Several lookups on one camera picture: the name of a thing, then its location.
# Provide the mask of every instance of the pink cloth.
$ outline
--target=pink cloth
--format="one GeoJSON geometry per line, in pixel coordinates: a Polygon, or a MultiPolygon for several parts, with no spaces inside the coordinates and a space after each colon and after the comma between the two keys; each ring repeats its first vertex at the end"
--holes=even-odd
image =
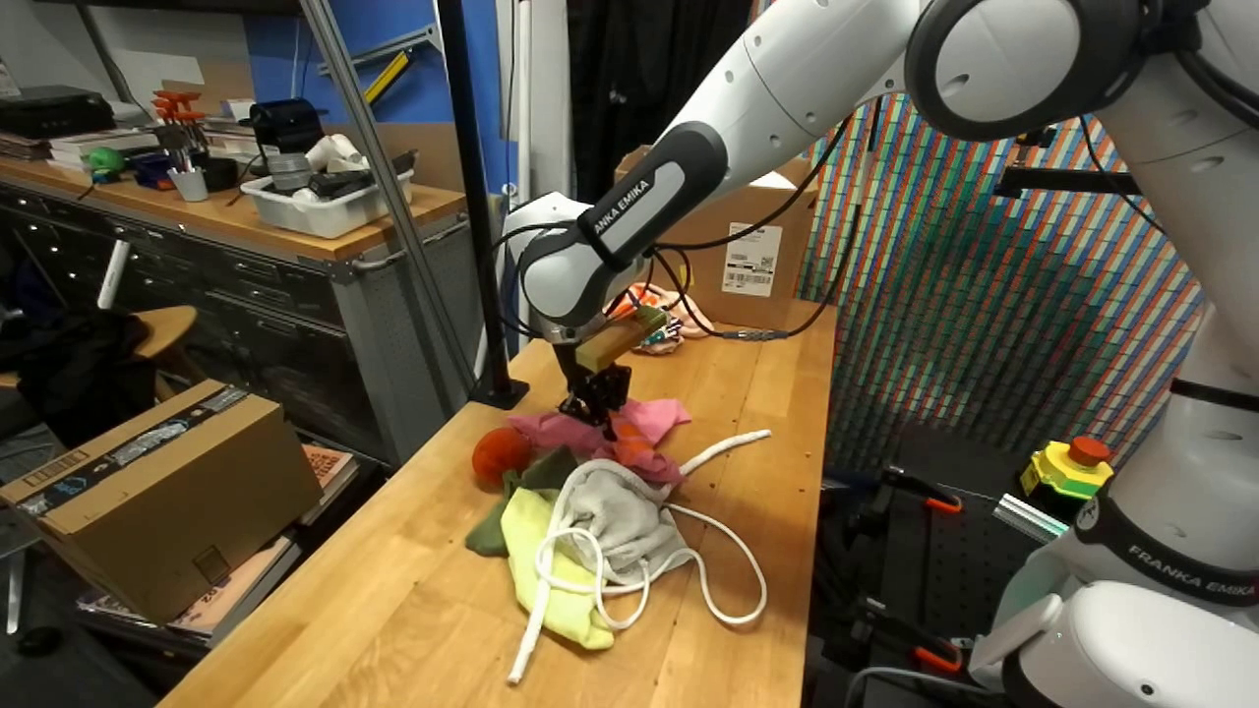
{"type": "Polygon", "coordinates": [[[619,439],[607,439],[594,423],[582,423],[566,412],[510,418],[540,449],[570,449],[578,458],[607,454],[632,467],[641,481],[666,488],[679,481],[679,467],[662,450],[676,423],[692,418],[679,402],[625,402],[612,412],[619,439]]]}

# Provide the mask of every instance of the yellow cloth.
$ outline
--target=yellow cloth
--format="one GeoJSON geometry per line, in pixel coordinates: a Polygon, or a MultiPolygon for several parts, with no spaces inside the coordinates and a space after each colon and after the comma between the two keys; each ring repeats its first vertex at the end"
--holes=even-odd
{"type": "MultiPolygon", "coordinates": [[[[514,601],[523,608],[529,608],[535,596],[548,591],[548,582],[535,572],[535,554],[548,540],[550,515],[556,515],[556,502],[529,488],[514,488],[510,502],[505,507],[507,567],[510,567],[514,601]]],[[[550,579],[557,579],[564,585],[582,585],[582,592],[550,585],[543,623],[582,650],[608,650],[612,631],[594,623],[596,617],[594,591],[591,591],[594,572],[570,563],[564,551],[556,551],[550,579]]]]}

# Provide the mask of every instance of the metal cabinet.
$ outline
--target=metal cabinet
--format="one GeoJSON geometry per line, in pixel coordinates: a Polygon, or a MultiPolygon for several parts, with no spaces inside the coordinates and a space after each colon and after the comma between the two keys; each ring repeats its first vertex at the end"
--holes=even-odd
{"type": "MultiPolygon", "coordinates": [[[[422,356],[431,331],[404,317],[404,258],[303,264],[10,188],[0,224],[0,252],[35,266],[61,306],[94,306],[124,239],[118,306],[191,301],[185,356],[202,372],[276,398],[300,428],[381,462],[401,462],[463,402],[460,372],[422,356]]],[[[460,218],[431,224],[423,242],[451,311],[474,311],[460,218]]]]}

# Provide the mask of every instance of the wooden workbench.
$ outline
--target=wooden workbench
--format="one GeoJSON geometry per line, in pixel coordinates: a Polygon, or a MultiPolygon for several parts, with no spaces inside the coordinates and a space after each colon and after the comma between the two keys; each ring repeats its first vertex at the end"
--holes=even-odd
{"type": "MultiPolygon", "coordinates": [[[[676,458],[714,437],[771,428],[771,439],[721,454],[679,491],[759,554],[771,606],[756,630],[712,622],[687,567],[658,582],[650,614],[608,654],[548,638],[523,689],[507,689],[528,617],[507,567],[463,551],[463,529],[490,507],[473,488],[468,450],[507,412],[468,405],[166,703],[800,708],[831,356],[831,313],[790,343],[687,343],[667,356],[625,356],[632,398],[679,398],[696,418],[667,439],[676,458]]],[[[548,347],[528,347],[510,372],[529,381],[520,412],[556,408],[564,381],[548,347]]],[[[712,567],[714,601],[748,608],[748,563],[704,525],[683,521],[683,533],[712,567]]]]}
{"type": "MultiPolygon", "coordinates": [[[[388,224],[373,218],[345,234],[320,239],[300,233],[268,226],[249,196],[212,191],[208,201],[181,201],[177,191],[143,188],[132,182],[123,186],[94,186],[82,174],[67,174],[44,161],[2,161],[0,182],[17,188],[32,188],[38,196],[72,201],[94,213],[145,218],[152,226],[196,233],[220,239],[228,248],[249,248],[265,256],[287,258],[352,258],[377,242],[387,242],[388,224]]],[[[448,218],[463,209],[463,191],[404,186],[410,209],[415,218],[448,218]]]]}

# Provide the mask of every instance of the brown cardboard box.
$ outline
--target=brown cardboard box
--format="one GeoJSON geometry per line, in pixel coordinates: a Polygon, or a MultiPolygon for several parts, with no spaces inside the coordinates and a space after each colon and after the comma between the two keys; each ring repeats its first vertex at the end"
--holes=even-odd
{"type": "Polygon", "coordinates": [[[101,592],[170,622],[316,507],[276,402],[203,381],[0,488],[101,592]]]}
{"type": "MultiPolygon", "coordinates": [[[[811,165],[793,157],[780,174],[766,174],[748,188],[731,188],[701,204],[696,213],[676,218],[662,234],[662,242],[704,242],[704,239],[731,234],[762,218],[766,213],[775,213],[806,174],[811,165]]],[[[687,252],[683,287],[712,322],[756,327],[756,331],[790,327],[785,311],[800,290],[800,273],[801,273],[801,258],[813,226],[813,204],[819,204],[813,186],[781,216],[762,224],[756,234],[725,248],[707,248],[707,252],[687,252]]]]}

